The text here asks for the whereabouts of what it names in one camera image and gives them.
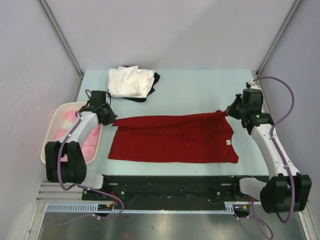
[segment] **white cloth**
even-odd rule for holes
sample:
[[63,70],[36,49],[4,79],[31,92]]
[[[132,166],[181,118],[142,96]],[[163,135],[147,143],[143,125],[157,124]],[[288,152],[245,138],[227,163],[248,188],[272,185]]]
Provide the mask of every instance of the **white cloth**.
[[154,74],[138,66],[111,68],[108,91],[114,98],[146,98],[155,81]]

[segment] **light blue table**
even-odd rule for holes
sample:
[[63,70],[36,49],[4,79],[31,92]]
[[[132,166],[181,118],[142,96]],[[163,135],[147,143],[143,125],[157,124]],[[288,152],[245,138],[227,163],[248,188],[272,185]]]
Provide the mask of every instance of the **light blue table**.
[[[111,108],[118,118],[149,115],[187,115],[225,110],[235,95],[242,93],[246,82],[252,79],[249,69],[217,70],[155,70],[161,75],[146,102],[138,103],[112,98]],[[78,102],[86,102],[85,89],[107,90],[108,71],[86,71]],[[153,163],[108,159],[117,128],[102,127],[96,159],[88,165],[94,172],[105,175],[135,176],[216,176],[268,175],[260,150],[241,122],[227,117],[234,134],[232,145],[239,156],[233,163]]]

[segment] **plastic bin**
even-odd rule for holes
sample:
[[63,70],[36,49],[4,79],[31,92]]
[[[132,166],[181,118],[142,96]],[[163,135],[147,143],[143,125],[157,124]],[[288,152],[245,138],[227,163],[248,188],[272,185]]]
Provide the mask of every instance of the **plastic bin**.
[[[53,142],[55,140],[56,134],[59,130],[61,129],[69,129],[72,126],[72,122],[66,119],[63,115],[64,112],[69,111],[69,110],[79,110],[82,106],[86,105],[86,102],[70,102],[63,104],[59,106],[52,117],[48,132],[46,133],[45,140],[42,146],[41,150],[41,161],[45,164],[46,163],[46,156],[45,156],[45,146],[47,142]],[[98,136],[98,141],[95,149],[95,153],[93,158],[86,162],[88,165],[89,163],[92,163],[96,156],[97,156],[97,151],[100,143],[100,138],[101,138],[101,133],[102,129],[100,129],[100,133]]]

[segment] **pink cloth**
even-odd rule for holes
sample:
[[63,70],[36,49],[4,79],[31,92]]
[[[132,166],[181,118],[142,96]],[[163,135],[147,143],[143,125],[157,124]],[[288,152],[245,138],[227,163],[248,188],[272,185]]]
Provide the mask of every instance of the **pink cloth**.
[[[76,117],[76,111],[77,110],[69,110],[69,111],[65,111],[63,113],[63,116],[68,119],[71,122],[75,122],[77,117]],[[84,157],[84,161],[87,163],[89,161],[92,160],[92,158],[94,157],[95,153],[96,153],[96,149],[97,149],[97,144],[98,144],[98,139],[99,139],[99,133],[100,133],[100,128],[101,125],[97,125],[89,134],[89,136],[87,137],[87,139],[85,140],[83,146],[81,147],[82,150],[82,154]],[[54,141],[59,140],[68,130],[67,129],[61,129],[59,130],[54,138]],[[63,162],[67,162],[68,161],[68,157],[64,156],[63,158],[61,158],[61,161]]]

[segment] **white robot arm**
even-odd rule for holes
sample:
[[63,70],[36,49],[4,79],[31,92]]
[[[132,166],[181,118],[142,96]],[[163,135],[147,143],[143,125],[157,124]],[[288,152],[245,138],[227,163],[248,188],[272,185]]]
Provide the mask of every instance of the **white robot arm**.
[[241,119],[242,126],[258,145],[268,169],[269,182],[245,177],[240,179],[240,191],[260,200],[267,213],[289,212],[292,198],[293,210],[302,211],[308,200],[311,179],[308,175],[301,175],[294,166],[273,127],[273,119],[262,112],[264,98],[259,86],[251,82],[246,87],[242,94],[236,95],[226,112],[235,119]]
[[[58,183],[60,178],[63,183],[102,188],[103,175],[87,169],[81,147],[98,124],[109,125],[117,117],[106,101],[107,94],[105,91],[92,91],[89,101],[79,110],[76,121],[65,135],[45,145],[46,177],[50,182]],[[64,155],[67,155],[67,162],[61,162]]]

